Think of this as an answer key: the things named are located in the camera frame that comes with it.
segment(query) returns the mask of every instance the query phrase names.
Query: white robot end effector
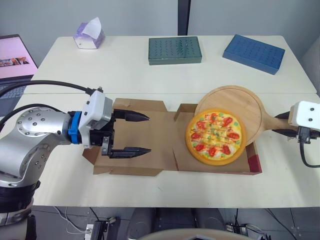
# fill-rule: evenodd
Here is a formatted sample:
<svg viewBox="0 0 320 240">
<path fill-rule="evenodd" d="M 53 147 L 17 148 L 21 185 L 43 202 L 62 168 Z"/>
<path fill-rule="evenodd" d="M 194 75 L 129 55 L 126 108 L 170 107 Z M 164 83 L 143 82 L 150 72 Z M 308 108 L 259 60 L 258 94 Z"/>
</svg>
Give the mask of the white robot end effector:
<svg viewBox="0 0 320 240">
<path fill-rule="evenodd" d="M 275 117 L 288 119 L 288 123 L 296 126 L 297 131 L 292 129 L 274 129 L 272 131 L 289 138 L 297 138 L 302 162 L 309 168 L 320 168 L 320 165 L 308 164 L 304 153 L 304 144 L 310 144 L 311 139 L 320 137 L 320 104 L 310 101 L 300 101 L 293 105 L 290 111 Z"/>
</svg>

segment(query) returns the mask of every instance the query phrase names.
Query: tissue box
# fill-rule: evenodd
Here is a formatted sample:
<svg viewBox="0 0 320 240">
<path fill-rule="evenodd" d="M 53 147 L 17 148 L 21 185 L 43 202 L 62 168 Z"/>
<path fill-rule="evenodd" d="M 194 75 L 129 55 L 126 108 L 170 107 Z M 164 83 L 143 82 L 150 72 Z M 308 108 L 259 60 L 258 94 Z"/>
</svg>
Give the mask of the tissue box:
<svg viewBox="0 0 320 240">
<path fill-rule="evenodd" d="M 97 49 L 105 39 L 104 31 L 101 29 L 97 39 L 94 39 L 93 37 L 83 33 L 83 30 L 85 29 L 87 24 L 88 22 L 81 23 L 75 35 L 73 36 L 73 39 L 80 49 Z"/>
<path fill-rule="evenodd" d="M 280 68 L 284 54 L 282 48 L 235 35 L 224 50 L 223 57 L 274 75 Z"/>
</svg>

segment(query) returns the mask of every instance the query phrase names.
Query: robotic arm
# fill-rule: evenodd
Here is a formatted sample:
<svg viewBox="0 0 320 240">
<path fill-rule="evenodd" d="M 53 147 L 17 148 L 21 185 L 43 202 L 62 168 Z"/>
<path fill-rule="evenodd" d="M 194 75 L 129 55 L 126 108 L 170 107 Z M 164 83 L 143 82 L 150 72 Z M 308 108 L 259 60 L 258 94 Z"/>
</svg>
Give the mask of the robotic arm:
<svg viewBox="0 0 320 240">
<path fill-rule="evenodd" d="M 13 130 L 0 139 L 0 236 L 6 226 L 21 226 L 28 218 L 39 178 L 56 146 L 102 146 L 102 155 L 110 158 L 133 158 L 151 151 L 141 147 L 113 149 L 116 119 L 139 122 L 149 118 L 135 111 L 112 110 L 112 105 L 99 88 L 83 111 L 64 113 L 37 107 L 20 115 Z"/>
</svg>

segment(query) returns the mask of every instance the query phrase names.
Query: white table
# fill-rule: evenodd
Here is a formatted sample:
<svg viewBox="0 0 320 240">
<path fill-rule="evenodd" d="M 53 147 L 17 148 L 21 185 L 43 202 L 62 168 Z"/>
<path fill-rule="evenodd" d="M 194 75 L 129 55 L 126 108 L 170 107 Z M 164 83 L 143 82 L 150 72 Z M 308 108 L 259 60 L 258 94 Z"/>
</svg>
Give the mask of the white table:
<svg viewBox="0 0 320 240">
<path fill-rule="evenodd" d="M 196 103 L 203 94 L 108 94 L 115 99 L 162 99 L 169 111 L 181 102 Z M 275 116 L 294 103 L 320 103 L 316 94 L 258 94 L 266 111 Z M 18 106 L 43 103 L 62 111 L 81 110 L 85 94 L 25 94 Z M 15 124 L 11 119 L 0 137 Z M 233 175 L 163 171 L 156 177 L 93 175 L 82 157 L 81 145 L 58 146 L 52 152 L 35 192 L 34 204 L 96 207 L 285 208 L 320 206 L 320 168 L 308 168 L 296 140 L 265 131 L 256 141 L 263 173 Z M 305 146 L 310 164 L 320 164 L 320 141 Z"/>
<path fill-rule="evenodd" d="M 255 93 L 316 93 L 282 36 L 249 36 L 285 49 L 275 75 L 225 59 L 233 36 L 198 36 L 202 63 L 148 63 L 149 36 L 106 36 L 99 49 L 79 49 L 72 37 L 59 37 L 32 80 L 56 80 L 105 93 L 205 94 L 224 85 L 239 85 Z M 27 87 L 25 93 L 79 93 L 59 86 Z"/>
</svg>

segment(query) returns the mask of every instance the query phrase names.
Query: toy pizza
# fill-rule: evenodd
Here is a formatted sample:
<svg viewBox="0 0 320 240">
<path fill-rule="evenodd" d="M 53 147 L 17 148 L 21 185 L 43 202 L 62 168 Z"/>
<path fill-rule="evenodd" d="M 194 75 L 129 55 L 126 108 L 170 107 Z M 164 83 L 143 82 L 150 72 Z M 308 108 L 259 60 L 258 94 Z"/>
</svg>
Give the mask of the toy pizza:
<svg viewBox="0 0 320 240">
<path fill-rule="evenodd" d="M 209 165 L 226 165 L 246 147 L 245 126 L 233 113 L 218 108 L 200 112 L 188 124 L 185 142 L 191 154 Z"/>
</svg>

